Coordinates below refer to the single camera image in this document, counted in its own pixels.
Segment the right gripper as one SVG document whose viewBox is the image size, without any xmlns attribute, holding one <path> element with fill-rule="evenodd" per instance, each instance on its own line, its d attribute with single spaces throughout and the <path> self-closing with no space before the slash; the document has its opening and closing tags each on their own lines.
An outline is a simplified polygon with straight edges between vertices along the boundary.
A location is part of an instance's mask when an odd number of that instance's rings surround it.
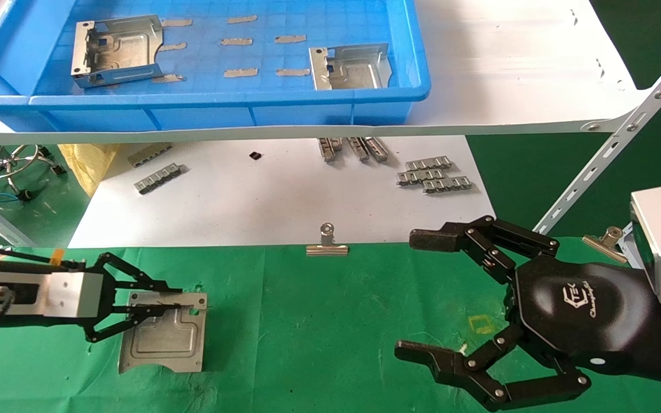
<svg viewBox="0 0 661 413">
<path fill-rule="evenodd" d="M 464 390 L 486 410 L 516 410 L 580 397 L 590 388 L 590 379 L 572 364 L 606 375 L 659 373 L 658 345 L 651 330 L 656 297 L 638 270 L 560 261 L 553 258 L 559 241 L 491 215 L 470 223 L 447 222 L 438 230 L 415 228 L 409 246 L 464 252 L 499 284 L 514 282 L 518 319 L 533 334 L 532 346 L 555 357 L 546 358 L 554 376 L 501 383 L 488 370 L 524 338 L 517 325 L 506 327 L 469 356 L 420 342 L 399 340 L 394 345 L 396 358 L 428 367 L 436 383 Z M 516 263 L 503 249 L 532 260 L 516 271 Z"/>
</svg>

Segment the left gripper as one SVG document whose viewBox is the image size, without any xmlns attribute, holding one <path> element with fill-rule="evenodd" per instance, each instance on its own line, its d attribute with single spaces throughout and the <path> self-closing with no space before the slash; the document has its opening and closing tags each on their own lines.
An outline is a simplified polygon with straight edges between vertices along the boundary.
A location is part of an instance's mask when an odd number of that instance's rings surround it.
<svg viewBox="0 0 661 413">
<path fill-rule="evenodd" d="M 117 280 L 107 270 L 113 267 L 130 280 Z M 96 343 L 122 334 L 149 317 L 162 317 L 168 310 L 178 310 L 178 304 L 147 304 L 118 306 L 115 314 L 126 314 L 120 322 L 96 330 L 95 325 L 107 316 L 102 305 L 102 290 L 144 290 L 160 293 L 183 293 L 165 280 L 155 280 L 146 272 L 113 253 L 99 255 L 85 272 L 31 272 L 0 271 L 0 327 L 26 326 L 85 326 L 85 338 Z"/>
</svg>

